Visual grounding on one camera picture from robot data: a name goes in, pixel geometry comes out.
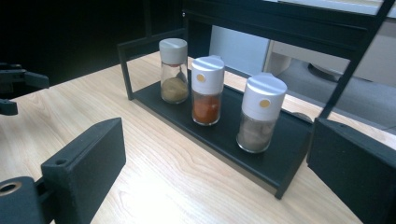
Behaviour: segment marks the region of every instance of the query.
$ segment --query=wooden table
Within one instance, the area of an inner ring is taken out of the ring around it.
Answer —
[[[128,62],[134,91],[160,79],[158,53]],[[245,79],[226,74],[243,90]],[[120,66],[14,100],[0,117],[0,181],[28,175],[93,124],[122,118],[127,162],[92,223],[360,223],[304,161],[282,200],[201,144],[128,101]],[[311,118],[320,108],[287,96],[284,108]],[[336,114],[396,148],[396,137]]]

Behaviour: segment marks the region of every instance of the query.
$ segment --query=red spice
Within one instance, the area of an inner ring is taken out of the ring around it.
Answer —
[[[194,99],[192,115],[197,122],[213,123],[219,118],[220,100],[217,96]]]

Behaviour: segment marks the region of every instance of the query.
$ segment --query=black shelf frame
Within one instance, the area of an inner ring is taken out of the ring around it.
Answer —
[[[270,148],[262,154],[249,154],[238,148],[235,141],[239,127],[242,92],[226,87],[223,92],[223,108],[219,123],[213,127],[199,126],[193,123],[191,118],[191,99],[180,105],[165,103],[161,98],[159,82],[133,92],[126,64],[127,50],[158,43],[159,40],[169,37],[183,36],[190,44],[201,37],[190,26],[192,22],[198,22],[206,27],[217,25],[349,59],[350,63],[345,73],[339,79],[331,98],[319,115],[320,118],[326,119],[394,2],[395,0],[385,0],[377,14],[372,16],[261,0],[185,0],[182,12],[183,29],[152,35],[148,19],[145,38],[118,45],[128,99],[137,99],[181,130],[214,149],[232,164],[242,168],[248,173],[247,176],[258,177],[265,183],[262,186],[267,186],[270,192],[281,199],[309,148],[311,122],[282,111]],[[189,55],[196,55],[191,52],[190,47]]]

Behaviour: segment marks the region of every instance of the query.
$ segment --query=glass jar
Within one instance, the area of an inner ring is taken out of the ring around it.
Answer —
[[[187,42],[169,38],[160,41],[161,97],[170,104],[180,104],[189,97],[187,80]]]
[[[224,61],[219,56],[195,59],[191,64],[192,119],[204,126],[220,119]]]
[[[242,101],[238,146],[247,152],[264,152],[271,143],[285,98],[286,84],[269,73],[247,79]]]

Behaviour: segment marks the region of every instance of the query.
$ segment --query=white lid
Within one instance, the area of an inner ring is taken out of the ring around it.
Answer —
[[[259,73],[247,79],[242,111],[252,119],[275,120],[285,98],[286,84],[270,73]]]
[[[166,64],[181,64],[187,60],[187,41],[169,38],[160,41],[161,61]]]
[[[201,94],[222,92],[224,86],[224,61],[219,56],[197,58],[191,64],[191,87]]]

